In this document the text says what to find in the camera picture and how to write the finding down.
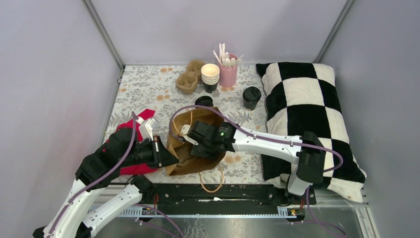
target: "floral tablecloth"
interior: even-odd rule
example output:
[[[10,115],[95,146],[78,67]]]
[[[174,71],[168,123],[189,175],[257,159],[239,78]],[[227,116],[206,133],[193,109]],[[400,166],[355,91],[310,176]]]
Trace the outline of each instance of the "floral tablecloth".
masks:
[[[171,115],[182,106],[193,105],[195,100],[203,95],[211,96],[214,106],[239,125],[266,132],[267,114],[264,106],[264,93],[262,93],[262,98],[255,110],[247,111],[242,104],[242,92],[245,88],[256,86],[263,92],[263,85],[255,66],[239,66],[235,86],[231,88],[219,86],[212,94],[206,93],[202,84],[199,84],[192,94],[184,94],[179,91],[175,87],[175,80],[185,71],[185,67],[185,65],[126,66],[105,132],[105,140],[115,132],[119,124],[130,120],[131,111],[138,114],[149,108],[156,110],[155,118],[159,121],[154,133],[160,135],[163,144],[166,144]],[[264,183],[259,154],[227,152],[220,165],[223,168],[224,183]],[[206,183],[220,183],[220,171],[217,168],[204,171],[201,174]],[[165,169],[159,169],[146,176],[155,183],[200,183],[198,174],[167,176]],[[126,182],[128,177],[121,176],[114,182]]]

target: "brown paper bag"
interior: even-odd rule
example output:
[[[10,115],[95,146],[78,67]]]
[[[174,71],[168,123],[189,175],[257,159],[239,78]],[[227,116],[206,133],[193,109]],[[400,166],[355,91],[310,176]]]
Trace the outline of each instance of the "brown paper bag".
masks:
[[[217,107],[212,108],[219,112],[219,109]],[[222,117],[210,110],[204,108],[196,108],[191,111],[179,114],[175,117],[175,126],[178,128],[179,131],[181,130],[181,127],[183,125],[191,123],[191,113],[192,122],[198,120],[210,125],[220,126],[224,121]],[[173,123],[170,126],[172,127],[172,131],[176,135],[180,136],[177,130],[175,129]],[[178,158],[179,163],[176,165],[167,166],[167,175],[187,175],[198,173],[204,170],[211,170],[219,164],[219,162],[223,159],[223,157],[226,154],[224,152],[220,153],[216,160],[200,158],[190,154],[192,146],[193,144],[191,144],[190,142],[181,142],[169,133],[166,147],[173,156]]]

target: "black cup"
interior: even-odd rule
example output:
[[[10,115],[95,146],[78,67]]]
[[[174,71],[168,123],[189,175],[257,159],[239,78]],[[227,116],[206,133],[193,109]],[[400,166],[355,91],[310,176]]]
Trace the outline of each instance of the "black cup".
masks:
[[[195,105],[213,107],[213,99],[209,96],[202,96],[196,100]]]
[[[217,83],[213,84],[213,85],[207,85],[204,81],[203,81],[203,85],[204,85],[204,90],[208,93],[212,93],[214,91],[216,91],[217,89]]]
[[[248,111],[252,111],[257,107],[257,103],[261,98],[261,91],[257,87],[249,87],[242,94],[244,99],[244,107]]]

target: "checkered pillow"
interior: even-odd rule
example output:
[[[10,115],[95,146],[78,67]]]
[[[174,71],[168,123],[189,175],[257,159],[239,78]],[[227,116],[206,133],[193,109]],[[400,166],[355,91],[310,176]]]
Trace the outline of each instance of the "checkered pillow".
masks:
[[[349,200],[362,202],[360,189],[366,174],[350,149],[334,84],[334,69],[318,63],[280,62],[257,64],[257,72],[267,94],[268,133],[315,133],[324,147],[337,151],[344,158],[343,165],[324,173],[322,184],[315,184],[315,187],[327,188]],[[338,162],[336,156],[326,153],[324,168],[331,168]],[[295,169],[289,162],[266,155],[262,155],[262,167],[264,180],[274,185],[285,180],[281,174],[291,174]]]

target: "pink container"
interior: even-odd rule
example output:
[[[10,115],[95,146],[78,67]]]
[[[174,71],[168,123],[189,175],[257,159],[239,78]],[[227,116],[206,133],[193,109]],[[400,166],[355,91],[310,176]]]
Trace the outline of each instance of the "pink container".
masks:
[[[229,53],[229,58],[235,58],[236,60],[238,57],[236,55]],[[234,67],[224,67],[219,62],[217,62],[217,65],[220,68],[220,79],[219,79],[219,85],[224,88],[230,88],[233,87],[236,83],[236,74],[238,73],[238,65],[235,65]]]

